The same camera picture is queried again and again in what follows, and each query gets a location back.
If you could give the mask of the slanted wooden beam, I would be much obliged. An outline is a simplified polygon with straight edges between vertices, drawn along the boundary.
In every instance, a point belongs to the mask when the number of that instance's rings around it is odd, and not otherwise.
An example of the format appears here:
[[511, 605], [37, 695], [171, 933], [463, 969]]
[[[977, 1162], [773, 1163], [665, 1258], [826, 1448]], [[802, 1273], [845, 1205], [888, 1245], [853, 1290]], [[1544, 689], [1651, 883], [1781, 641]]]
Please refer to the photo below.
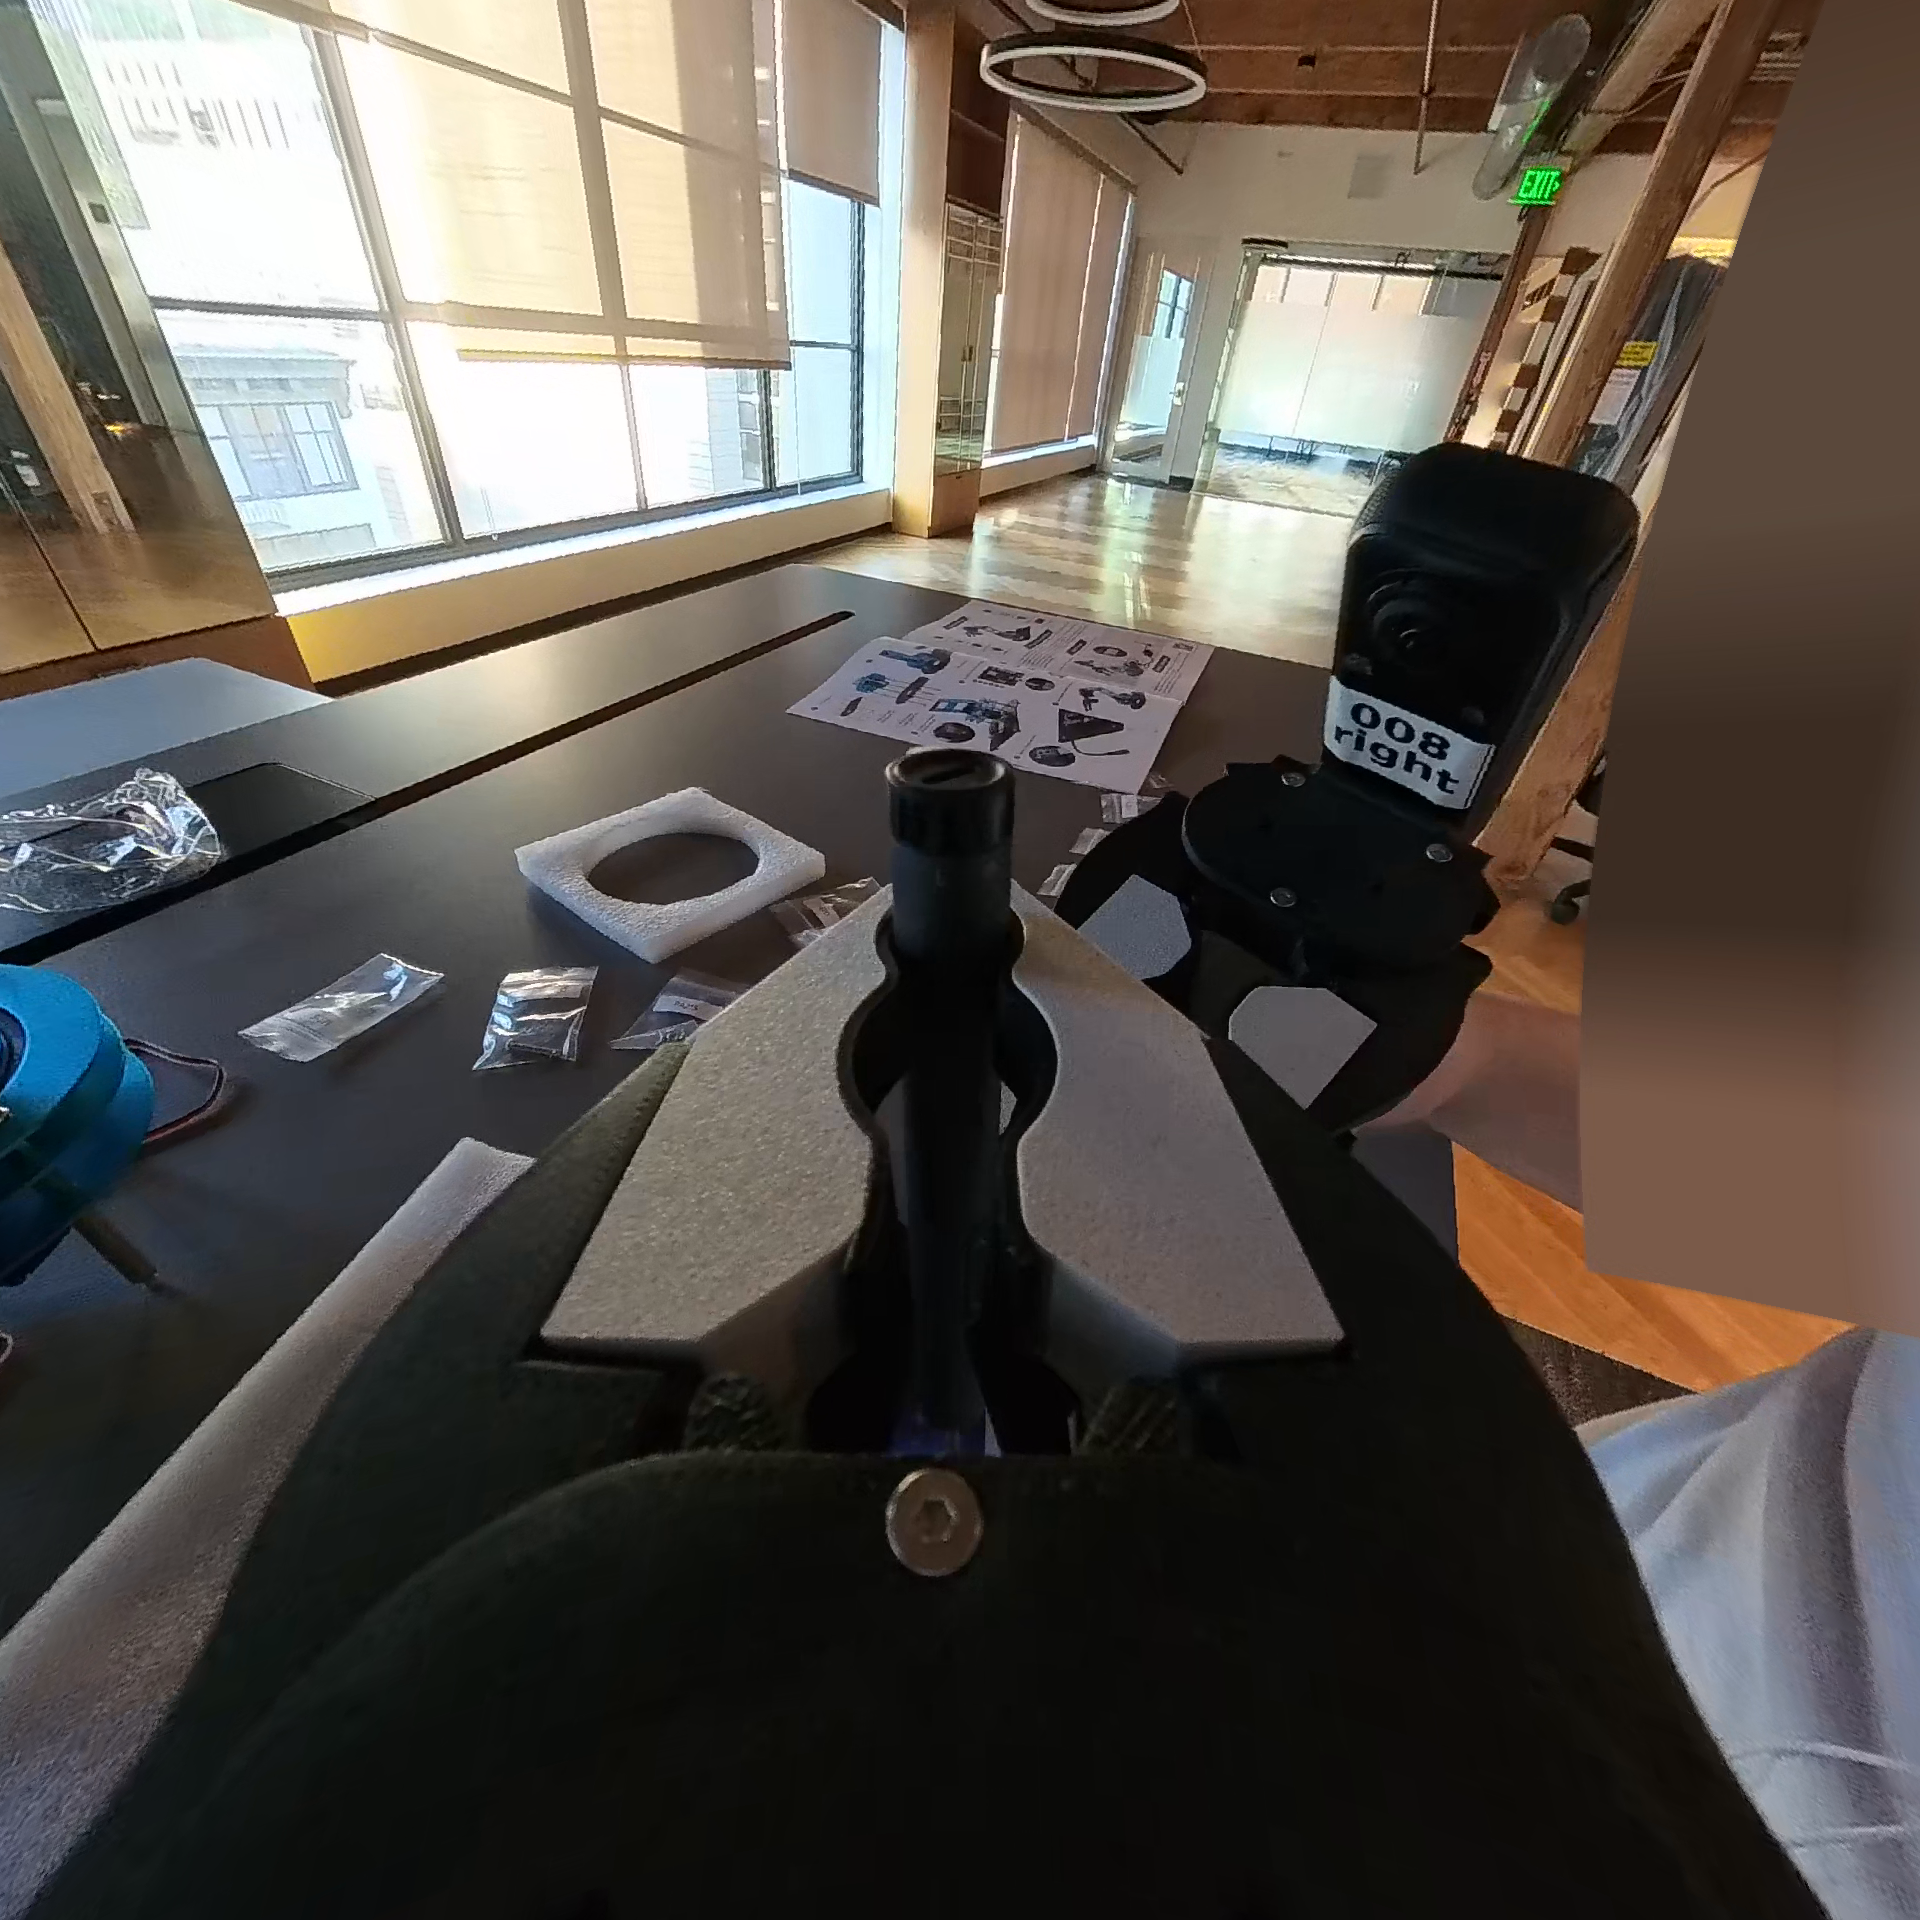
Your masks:
[[1570, 467], [1651, 281], [1689, 215], [1710, 161], [1721, 145], [1781, 2], [1721, 2], [1670, 115], [1642, 192], [1602, 263], [1594, 299], [1569, 345], [1560, 378], [1535, 426], [1527, 456]]

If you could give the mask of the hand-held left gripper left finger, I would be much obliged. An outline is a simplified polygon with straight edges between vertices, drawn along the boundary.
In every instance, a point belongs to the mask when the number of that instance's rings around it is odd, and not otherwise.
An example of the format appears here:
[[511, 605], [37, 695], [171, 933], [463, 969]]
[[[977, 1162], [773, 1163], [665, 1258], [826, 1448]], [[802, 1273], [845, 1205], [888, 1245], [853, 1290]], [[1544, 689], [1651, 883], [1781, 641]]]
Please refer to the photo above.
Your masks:
[[848, 1025], [888, 984], [890, 899], [798, 951], [690, 1044], [544, 1322], [551, 1347], [840, 1347], [874, 1191]]

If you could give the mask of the person's right forearm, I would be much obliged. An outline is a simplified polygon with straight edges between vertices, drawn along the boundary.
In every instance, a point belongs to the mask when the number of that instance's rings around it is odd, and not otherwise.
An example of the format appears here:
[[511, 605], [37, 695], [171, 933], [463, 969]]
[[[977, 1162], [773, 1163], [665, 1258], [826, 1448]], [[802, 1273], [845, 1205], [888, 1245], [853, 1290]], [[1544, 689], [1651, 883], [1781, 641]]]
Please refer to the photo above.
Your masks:
[[1503, 1176], [1582, 1211], [1581, 1015], [1478, 992], [1442, 1064], [1387, 1121], [1429, 1125]]

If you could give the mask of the white foam sheet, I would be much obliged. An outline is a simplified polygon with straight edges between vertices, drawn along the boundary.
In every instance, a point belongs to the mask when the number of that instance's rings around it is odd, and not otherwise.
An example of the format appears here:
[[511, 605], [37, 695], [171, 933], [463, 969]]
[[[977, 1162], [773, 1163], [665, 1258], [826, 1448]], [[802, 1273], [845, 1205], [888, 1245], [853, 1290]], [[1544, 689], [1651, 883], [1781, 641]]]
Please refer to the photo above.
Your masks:
[[461, 1140], [6, 1637], [2, 1757], [144, 1747], [208, 1643], [267, 1504], [426, 1272], [533, 1162]]

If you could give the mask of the black office chair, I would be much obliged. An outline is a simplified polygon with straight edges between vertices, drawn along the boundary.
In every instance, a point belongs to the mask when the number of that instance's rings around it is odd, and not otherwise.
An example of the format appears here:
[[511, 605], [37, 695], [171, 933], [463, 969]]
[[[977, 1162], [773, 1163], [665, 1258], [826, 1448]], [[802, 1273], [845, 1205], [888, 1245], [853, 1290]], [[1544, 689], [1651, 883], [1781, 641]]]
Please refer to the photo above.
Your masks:
[[[1605, 781], [1605, 769], [1607, 769], [1607, 754], [1600, 753], [1594, 769], [1590, 770], [1590, 777], [1585, 780], [1585, 784], [1576, 793], [1574, 812], [1585, 812], [1585, 813], [1599, 817], [1600, 793], [1602, 793], [1602, 781]], [[1567, 855], [1567, 857], [1576, 857], [1576, 859], [1586, 863], [1590, 869], [1594, 867], [1594, 857], [1595, 857], [1594, 835], [1590, 839], [1578, 839], [1578, 837], [1569, 837], [1569, 835], [1560, 832], [1551, 842], [1551, 849], [1555, 852]], [[1553, 924], [1561, 924], [1561, 927], [1574, 924], [1578, 920], [1582, 906], [1590, 900], [1592, 890], [1594, 890], [1594, 876], [1592, 874], [1590, 874], [1590, 877], [1574, 881], [1574, 883], [1563, 884], [1549, 904], [1549, 909], [1545, 909], [1549, 920]]]

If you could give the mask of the black desk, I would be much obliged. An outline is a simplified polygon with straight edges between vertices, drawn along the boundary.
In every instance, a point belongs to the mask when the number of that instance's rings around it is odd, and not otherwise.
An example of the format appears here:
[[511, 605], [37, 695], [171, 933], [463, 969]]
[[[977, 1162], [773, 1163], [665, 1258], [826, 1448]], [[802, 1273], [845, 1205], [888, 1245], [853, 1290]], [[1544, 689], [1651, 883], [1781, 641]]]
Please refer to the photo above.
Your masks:
[[[558, 744], [288, 852], [54, 957], [139, 1040], [208, 1053], [226, 1114], [137, 1163], [110, 1219], [160, 1272], [117, 1281], [78, 1239], [6, 1295], [6, 1628], [23, 1618], [447, 1151], [547, 1151], [615, 1089], [624, 1031], [678, 968], [617, 951], [518, 872], [549, 832], [697, 784], [827, 857], [888, 881], [883, 765], [904, 747], [786, 713], [913, 593], [773, 576], [662, 605], [696, 641], [765, 641], [739, 663], [613, 712]], [[241, 1029], [375, 954], [441, 987], [315, 1064]], [[498, 980], [600, 968], [577, 1064], [475, 1073]]]

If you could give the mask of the black screwdriver handle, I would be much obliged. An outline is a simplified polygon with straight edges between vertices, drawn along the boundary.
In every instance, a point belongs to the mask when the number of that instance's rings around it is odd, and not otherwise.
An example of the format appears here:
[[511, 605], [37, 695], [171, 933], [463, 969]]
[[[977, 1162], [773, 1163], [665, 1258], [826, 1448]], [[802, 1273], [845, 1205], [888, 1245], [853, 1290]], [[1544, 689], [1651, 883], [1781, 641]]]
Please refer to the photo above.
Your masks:
[[1016, 789], [966, 751], [911, 753], [888, 789], [901, 1079], [883, 1115], [907, 1291], [896, 1449], [954, 1460], [990, 1448], [978, 1341], [1001, 1239]]

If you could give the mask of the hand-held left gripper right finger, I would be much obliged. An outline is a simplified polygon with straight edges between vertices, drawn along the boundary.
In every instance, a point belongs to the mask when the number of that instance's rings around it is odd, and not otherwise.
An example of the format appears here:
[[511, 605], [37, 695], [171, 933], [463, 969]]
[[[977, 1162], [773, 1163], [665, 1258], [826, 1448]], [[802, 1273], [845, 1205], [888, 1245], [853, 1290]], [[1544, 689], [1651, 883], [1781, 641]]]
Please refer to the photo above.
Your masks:
[[1342, 1328], [1199, 1026], [1026, 890], [1021, 995], [1053, 1090], [1016, 1151], [1048, 1261], [1055, 1369], [1190, 1369], [1330, 1354]]

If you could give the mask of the white foam square frame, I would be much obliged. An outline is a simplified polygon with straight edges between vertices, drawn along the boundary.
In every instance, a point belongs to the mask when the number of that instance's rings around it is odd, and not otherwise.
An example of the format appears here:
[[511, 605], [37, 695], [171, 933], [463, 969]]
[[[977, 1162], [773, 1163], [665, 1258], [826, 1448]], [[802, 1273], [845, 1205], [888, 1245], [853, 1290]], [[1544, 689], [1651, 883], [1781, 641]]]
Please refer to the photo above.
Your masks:
[[[721, 837], [754, 855], [729, 888], [674, 904], [615, 899], [592, 874], [615, 852], [662, 837]], [[549, 900], [647, 965], [662, 965], [826, 876], [826, 855], [749, 812], [687, 787], [601, 821], [518, 849], [519, 874]]]

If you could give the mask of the beige window blind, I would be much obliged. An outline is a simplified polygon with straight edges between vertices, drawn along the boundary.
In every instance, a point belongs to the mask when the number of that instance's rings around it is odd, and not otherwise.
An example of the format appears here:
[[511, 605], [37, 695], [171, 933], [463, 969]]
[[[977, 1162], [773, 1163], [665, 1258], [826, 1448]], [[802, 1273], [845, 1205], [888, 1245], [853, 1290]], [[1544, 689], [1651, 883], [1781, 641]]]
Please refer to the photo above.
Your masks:
[[777, 8], [327, 5], [399, 311], [483, 361], [786, 369]]

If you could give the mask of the blue round device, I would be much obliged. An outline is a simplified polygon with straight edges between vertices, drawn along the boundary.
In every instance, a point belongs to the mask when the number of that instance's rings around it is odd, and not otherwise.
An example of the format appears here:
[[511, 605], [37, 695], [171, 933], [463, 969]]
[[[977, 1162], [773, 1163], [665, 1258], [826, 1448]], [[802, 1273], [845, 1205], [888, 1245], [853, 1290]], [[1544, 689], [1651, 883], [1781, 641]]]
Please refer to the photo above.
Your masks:
[[153, 1076], [75, 980], [2, 968], [2, 1285], [23, 1283], [129, 1176]]

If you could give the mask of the grey table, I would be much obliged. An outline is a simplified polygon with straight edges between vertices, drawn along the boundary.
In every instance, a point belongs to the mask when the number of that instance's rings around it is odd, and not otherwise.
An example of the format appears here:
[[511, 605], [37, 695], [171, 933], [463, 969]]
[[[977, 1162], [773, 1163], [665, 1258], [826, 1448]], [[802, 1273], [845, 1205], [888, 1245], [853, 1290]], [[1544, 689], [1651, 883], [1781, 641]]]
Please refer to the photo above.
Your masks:
[[18, 693], [2, 701], [2, 801], [327, 701], [207, 658]]

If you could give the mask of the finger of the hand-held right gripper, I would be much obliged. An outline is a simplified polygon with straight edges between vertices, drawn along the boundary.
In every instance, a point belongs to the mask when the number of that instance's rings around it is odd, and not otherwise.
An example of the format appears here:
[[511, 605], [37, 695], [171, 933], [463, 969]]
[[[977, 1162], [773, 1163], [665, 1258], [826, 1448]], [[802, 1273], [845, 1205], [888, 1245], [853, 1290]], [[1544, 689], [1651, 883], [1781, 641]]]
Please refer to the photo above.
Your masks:
[[1186, 796], [1112, 832], [1053, 909], [1134, 979], [1162, 979], [1193, 948], [1195, 872], [1185, 849]]
[[1489, 956], [1461, 944], [1434, 968], [1299, 985], [1203, 933], [1190, 1015], [1237, 1044], [1325, 1129], [1350, 1133], [1397, 1108], [1441, 1067], [1489, 976]]

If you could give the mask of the crumpled clear plastic wrap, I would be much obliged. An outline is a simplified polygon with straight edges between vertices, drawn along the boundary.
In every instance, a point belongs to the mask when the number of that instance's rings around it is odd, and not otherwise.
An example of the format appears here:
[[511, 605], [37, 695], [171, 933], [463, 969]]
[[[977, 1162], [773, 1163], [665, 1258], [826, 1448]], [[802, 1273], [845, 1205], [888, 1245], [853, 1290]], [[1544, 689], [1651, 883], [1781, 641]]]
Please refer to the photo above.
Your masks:
[[200, 881], [226, 855], [189, 789], [137, 769], [113, 789], [2, 813], [2, 908], [78, 917]]

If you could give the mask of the metal ceiling duct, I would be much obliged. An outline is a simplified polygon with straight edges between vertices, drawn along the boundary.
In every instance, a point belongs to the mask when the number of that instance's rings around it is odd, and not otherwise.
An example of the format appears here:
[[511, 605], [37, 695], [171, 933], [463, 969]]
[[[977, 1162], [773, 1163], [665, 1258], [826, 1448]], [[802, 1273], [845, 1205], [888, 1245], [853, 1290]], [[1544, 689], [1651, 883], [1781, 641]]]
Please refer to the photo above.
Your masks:
[[1592, 44], [1592, 20], [1578, 12], [1555, 17], [1518, 41], [1489, 121], [1489, 145], [1473, 178], [1478, 201], [1499, 201], [1518, 180], [1545, 120], [1585, 66]]

